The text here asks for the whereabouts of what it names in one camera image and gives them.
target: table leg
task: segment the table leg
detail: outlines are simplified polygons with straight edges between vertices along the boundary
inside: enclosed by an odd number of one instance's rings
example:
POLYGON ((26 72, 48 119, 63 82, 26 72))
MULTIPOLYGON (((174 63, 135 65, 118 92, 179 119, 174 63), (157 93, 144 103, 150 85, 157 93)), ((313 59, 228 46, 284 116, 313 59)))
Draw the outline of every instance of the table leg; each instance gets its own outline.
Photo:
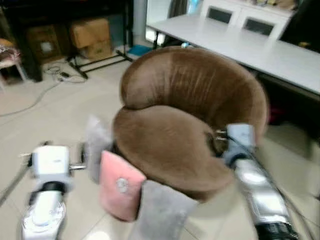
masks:
POLYGON ((3 76, 0 72, 0 90, 2 90, 3 92, 5 91, 4 81, 5 81, 5 79, 3 78, 3 76))
POLYGON ((134 45, 134 34, 133 34, 133 27, 134 27, 134 0, 128 0, 128 45, 130 48, 134 45))
POLYGON ((21 65, 19 63, 17 63, 15 66, 16 66, 16 69, 18 69, 18 72, 19 72, 20 77, 22 78, 22 80, 24 82, 26 82, 27 81, 27 76, 25 74, 24 69, 21 67, 21 65))
POLYGON ((157 46, 158 46, 158 37, 159 37, 159 32, 158 31, 156 31, 155 32, 155 39, 154 39, 154 41, 153 41, 153 48, 152 49, 157 49, 157 46))

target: white cabinet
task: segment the white cabinet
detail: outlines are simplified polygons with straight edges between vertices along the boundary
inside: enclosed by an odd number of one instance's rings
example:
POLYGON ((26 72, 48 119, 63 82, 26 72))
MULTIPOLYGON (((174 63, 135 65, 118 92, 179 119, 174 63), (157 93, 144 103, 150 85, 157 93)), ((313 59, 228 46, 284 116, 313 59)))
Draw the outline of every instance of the white cabinet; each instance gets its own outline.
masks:
POLYGON ((201 15, 279 39, 293 12, 272 6, 252 5, 246 0, 204 0, 201 15))

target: silver metal arm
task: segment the silver metal arm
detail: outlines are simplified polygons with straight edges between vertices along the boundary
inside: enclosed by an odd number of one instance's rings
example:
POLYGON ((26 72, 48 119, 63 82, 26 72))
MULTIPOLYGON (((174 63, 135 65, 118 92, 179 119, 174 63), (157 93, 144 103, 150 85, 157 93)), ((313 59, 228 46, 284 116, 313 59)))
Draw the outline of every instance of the silver metal arm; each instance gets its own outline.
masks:
POLYGON ((69 171, 75 171, 75 170, 85 170, 87 168, 87 165, 85 163, 73 163, 69 166, 69 171))
POLYGON ((225 164, 234 169, 259 240, 298 240, 285 200, 252 154, 255 148, 253 127, 230 124, 225 137, 229 140, 223 158, 225 164))

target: blue mat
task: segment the blue mat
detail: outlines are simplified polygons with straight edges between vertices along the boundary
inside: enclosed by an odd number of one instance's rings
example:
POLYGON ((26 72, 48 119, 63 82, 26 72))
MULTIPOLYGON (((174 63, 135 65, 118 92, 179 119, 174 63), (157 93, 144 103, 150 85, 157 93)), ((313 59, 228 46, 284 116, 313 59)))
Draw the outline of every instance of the blue mat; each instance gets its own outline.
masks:
POLYGON ((142 45, 134 45, 127 53, 133 54, 136 56, 142 56, 152 50, 151 47, 142 46, 142 45))

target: brown velvet cushion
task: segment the brown velvet cushion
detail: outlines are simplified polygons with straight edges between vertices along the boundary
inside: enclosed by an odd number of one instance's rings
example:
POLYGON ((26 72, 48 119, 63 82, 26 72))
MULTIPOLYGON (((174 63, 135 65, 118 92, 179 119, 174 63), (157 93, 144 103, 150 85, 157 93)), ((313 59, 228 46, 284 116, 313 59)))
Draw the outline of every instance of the brown velvet cushion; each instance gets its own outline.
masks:
POLYGON ((234 61, 201 48, 167 47, 144 55, 124 73, 121 96, 127 108, 171 106, 214 130, 251 124, 257 142, 265 131, 267 102, 260 84, 234 61))
POLYGON ((207 133, 248 123, 258 142, 267 122, 266 97, 255 78, 200 48, 168 47, 142 56, 124 73, 121 97, 124 108, 114 120, 119 150, 150 179, 200 201, 232 179, 213 157, 207 133))
POLYGON ((205 201, 232 180, 222 159, 213 157, 203 121, 170 106, 123 108, 114 120, 123 156, 147 178, 205 201))

